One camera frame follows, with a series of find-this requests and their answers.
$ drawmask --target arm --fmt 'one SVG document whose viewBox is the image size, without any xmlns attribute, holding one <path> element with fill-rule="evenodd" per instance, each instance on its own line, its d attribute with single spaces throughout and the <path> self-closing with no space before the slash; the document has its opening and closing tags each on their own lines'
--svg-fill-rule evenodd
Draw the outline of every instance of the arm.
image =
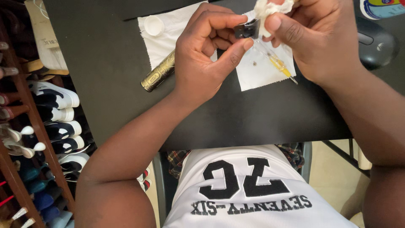
<svg viewBox="0 0 405 228">
<path fill-rule="evenodd" d="M 227 29 L 246 21 L 246 16 L 229 9 L 201 4 L 176 43 L 174 91 L 108 139 L 83 169 L 77 185 L 76 227 L 156 226 L 152 206 L 136 178 L 172 130 L 215 95 L 253 45 L 251 39 L 232 39 Z M 209 56 L 216 48 L 227 51 L 212 62 Z"/>
<path fill-rule="evenodd" d="M 266 19 L 273 34 L 266 40 L 292 47 L 303 75 L 328 93 L 373 164 L 363 208 L 366 227 L 402 227 L 405 98 L 361 65 L 352 1 L 300 3 L 291 18 Z"/>
</svg>

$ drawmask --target person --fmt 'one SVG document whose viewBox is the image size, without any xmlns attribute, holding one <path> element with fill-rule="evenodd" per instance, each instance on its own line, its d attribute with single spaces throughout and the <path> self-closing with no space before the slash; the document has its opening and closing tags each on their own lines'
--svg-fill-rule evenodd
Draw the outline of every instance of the person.
<svg viewBox="0 0 405 228">
<path fill-rule="evenodd" d="M 76 227 L 155 227 L 136 178 L 171 131 L 211 99 L 252 47 L 230 28 L 247 17 L 201 4 L 176 43 L 175 89 L 108 139 L 77 186 Z M 301 0 L 265 21 L 265 41 L 289 45 L 302 74 L 321 86 L 373 164 L 366 227 L 402 227 L 405 98 L 360 63 L 351 0 Z M 226 50 L 215 62 L 216 48 Z M 356 227 L 290 166 L 274 145 L 194 150 L 185 160 L 165 227 Z"/>
</svg>

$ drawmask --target black desk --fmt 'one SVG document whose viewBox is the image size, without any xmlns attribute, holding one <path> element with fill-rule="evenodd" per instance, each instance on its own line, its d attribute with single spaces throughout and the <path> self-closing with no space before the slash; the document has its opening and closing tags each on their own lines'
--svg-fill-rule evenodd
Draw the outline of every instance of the black desk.
<svg viewBox="0 0 405 228">
<path fill-rule="evenodd" d="M 175 82 L 172 76 L 151 93 L 140 86 L 150 65 L 138 21 L 122 21 L 122 15 L 108 2 L 119 3 L 45 0 L 98 145 L 166 96 Z M 252 10 L 255 1 L 222 0 L 215 4 L 242 14 Z M 402 15 L 379 21 L 396 35 L 401 46 L 405 45 L 404 18 Z M 391 65 L 375 72 L 402 94 L 405 94 L 404 59 L 402 49 Z M 233 71 L 218 94 L 180 123 L 162 149 L 351 138 L 347 125 L 325 92 L 297 73 L 298 86 L 284 80 L 241 92 Z"/>
</svg>

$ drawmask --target white jersey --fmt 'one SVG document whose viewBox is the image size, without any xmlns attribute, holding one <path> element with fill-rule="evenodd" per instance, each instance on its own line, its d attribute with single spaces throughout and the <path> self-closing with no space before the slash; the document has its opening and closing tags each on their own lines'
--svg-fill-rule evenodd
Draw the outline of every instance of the white jersey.
<svg viewBox="0 0 405 228">
<path fill-rule="evenodd" d="M 335 211 L 275 145 L 192 151 L 164 227 L 357 226 Z"/>
</svg>

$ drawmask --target hand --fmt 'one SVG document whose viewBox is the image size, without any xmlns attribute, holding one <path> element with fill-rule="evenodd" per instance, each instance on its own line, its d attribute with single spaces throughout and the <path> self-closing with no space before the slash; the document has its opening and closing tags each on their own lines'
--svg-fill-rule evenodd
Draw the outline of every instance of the hand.
<svg viewBox="0 0 405 228">
<path fill-rule="evenodd" d="M 247 16 L 234 14 L 230 9 L 201 4 L 176 42 L 173 91 L 176 96 L 198 107 L 216 94 L 253 46 L 250 38 L 236 40 L 234 37 L 233 27 L 245 22 Z M 217 48 L 226 51 L 212 62 L 210 56 Z"/>
<path fill-rule="evenodd" d="M 275 13 L 265 26 L 272 36 L 264 41 L 289 45 L 302 74 L 315 83 L 364 69 L 351 0 L 301 0 L 291 17 Z"/>
</svg>

